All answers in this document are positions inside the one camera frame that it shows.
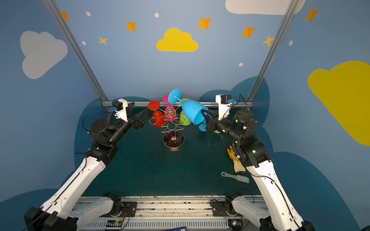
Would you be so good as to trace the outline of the green wine glass back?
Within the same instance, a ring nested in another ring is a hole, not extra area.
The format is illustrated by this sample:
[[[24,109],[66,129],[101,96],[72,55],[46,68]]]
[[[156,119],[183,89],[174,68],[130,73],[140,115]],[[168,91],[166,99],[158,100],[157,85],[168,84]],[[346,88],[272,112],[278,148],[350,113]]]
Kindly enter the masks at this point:
[[[185,113],[184,113],[184,110],[183,110],[183,107],[182,107],[182,102],[180,102],[180,106],[182,108],[182,111],[180,113],[180,123],[184,126],[188,126],[191,124],[191,121],[186,117]]]

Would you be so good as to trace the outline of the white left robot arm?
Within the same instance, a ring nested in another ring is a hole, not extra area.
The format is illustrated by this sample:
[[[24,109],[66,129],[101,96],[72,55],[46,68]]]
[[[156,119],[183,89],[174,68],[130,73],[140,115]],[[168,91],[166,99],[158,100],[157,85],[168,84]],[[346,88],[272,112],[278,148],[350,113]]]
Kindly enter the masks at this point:
[[[135,117],[130,114],[135,103],[119,99],[112,103],[110,116],[115,117],[112,125],[107,119],[96,120],[88,134],[93,138],[90,150],[70,178],[60,189],[45,201],[40,208],[31,207],[24,215],[27,231],[78,231],[102,215],[118,217],[124,214],[121,197],[106,193],[97,201],[73,211],[74,206],[92,181],[112,162],[118,151],[117,143],[131,129],[145,125],[149,109]]]

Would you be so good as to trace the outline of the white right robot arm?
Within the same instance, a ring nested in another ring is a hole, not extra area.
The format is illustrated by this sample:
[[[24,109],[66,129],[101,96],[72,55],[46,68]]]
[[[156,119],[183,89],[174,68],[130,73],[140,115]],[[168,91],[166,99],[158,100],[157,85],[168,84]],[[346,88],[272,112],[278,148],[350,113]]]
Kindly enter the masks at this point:
[[[218,119],[217,111],[201,111],[208,132],[219,131],[231,140],[231,150],[249,172],[267,205],[263,210],[239,193],[227,196],[229,212],[240,214],[260,231],[313,231],[285,193],[265,145],[256,137],[258,122],[248,107],[238,110],[234,119]]]

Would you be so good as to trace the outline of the blue wine glass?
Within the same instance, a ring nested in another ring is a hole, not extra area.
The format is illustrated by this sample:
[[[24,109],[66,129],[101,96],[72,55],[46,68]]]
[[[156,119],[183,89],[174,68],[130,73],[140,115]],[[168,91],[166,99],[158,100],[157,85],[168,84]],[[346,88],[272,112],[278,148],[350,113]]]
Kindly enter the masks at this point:
[[[206,127],[207,127],[206,123],[201,123],[198,128],[199,128],[200,131],[206,132],[207,131]]]
[[[177,102],[181,103],[181,107],[185,116],[194,124],[201,124],[205,118],[202,114],[202,110],[208,110],[208,108],[201,103],[194,100],[181,99],[182,92],[180,89],[174,89],[170,92],[168,96],[168,101],[170,104],[175,104]]]

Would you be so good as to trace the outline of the red wine glass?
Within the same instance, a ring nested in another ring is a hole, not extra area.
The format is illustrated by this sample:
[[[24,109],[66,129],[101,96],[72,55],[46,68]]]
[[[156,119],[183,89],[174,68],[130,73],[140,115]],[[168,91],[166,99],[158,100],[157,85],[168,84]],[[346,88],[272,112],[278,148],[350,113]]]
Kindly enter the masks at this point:
[[[147,107],[153,111],[152,118],[149,120],[151,125],[162,127],[166,124],[165,115],[160,111],[161,103],[159,101],[151,101]]]

